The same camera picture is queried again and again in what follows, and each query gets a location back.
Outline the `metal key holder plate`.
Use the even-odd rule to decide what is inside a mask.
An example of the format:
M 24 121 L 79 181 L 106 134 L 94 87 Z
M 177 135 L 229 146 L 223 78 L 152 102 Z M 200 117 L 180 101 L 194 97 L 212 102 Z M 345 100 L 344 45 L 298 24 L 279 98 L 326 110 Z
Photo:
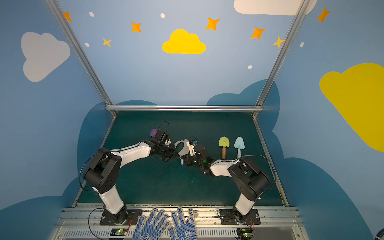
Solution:
M 190 143 L 189 140 L 180 140 L 175 142 L 175 148 L 177 154 L 182 157 L 190 153 Z

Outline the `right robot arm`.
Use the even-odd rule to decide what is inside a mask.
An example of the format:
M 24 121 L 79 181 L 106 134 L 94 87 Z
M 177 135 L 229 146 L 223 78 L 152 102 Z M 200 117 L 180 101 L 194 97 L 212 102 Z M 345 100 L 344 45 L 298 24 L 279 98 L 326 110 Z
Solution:
M 246 222 L 255 202 L 271 185 L 269 176 L 249 156 L 235 160 L 214 160 L 203 145 L 184 145 L 178 152 L 183 166 L 198 166 L 203 174 L 230 177 L 240 190 L 240 197 L 233 209 L 220 216 L 226 223 Z

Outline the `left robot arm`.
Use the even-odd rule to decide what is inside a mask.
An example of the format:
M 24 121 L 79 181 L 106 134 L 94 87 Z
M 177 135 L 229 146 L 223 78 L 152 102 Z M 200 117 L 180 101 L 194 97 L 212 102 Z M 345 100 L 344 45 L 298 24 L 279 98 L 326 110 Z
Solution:
M 164 162 L 179 157 L 169 134 L 157 130 L 150 140 L 116 150 L 101 148 L 93 156 L 83 173 L 83 178 L 104 204 L 101 226 L 125 226 L 129 223 L 134 225 L 137 223 L 131 214 L 138 216 L 139 212 L 127 210 L 116 184 L 122 167 L 153 155 L 159 155 Z

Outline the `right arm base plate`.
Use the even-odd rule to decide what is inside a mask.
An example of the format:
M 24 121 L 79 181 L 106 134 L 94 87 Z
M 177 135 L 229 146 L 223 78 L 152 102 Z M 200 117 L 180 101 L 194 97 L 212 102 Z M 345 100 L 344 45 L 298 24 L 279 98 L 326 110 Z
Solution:
M 217 215 L 221 220 L 222 225 L 260 225 L 261 220 L 259 212 L 256 209 L 251 209 L 246 215 L 242 215 L 234 209 L 217 210 Z

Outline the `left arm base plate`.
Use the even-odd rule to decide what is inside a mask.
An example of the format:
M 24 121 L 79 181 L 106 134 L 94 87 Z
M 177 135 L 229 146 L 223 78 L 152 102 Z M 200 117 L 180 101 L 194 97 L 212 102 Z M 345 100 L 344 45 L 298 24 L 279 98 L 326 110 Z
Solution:
M 100 221 L 101 226 L 129 226 L 136 225 L 143 210 L 127 210 L 122 208 L 118 213 L 111 214 L 107 210 L 103 211 Z

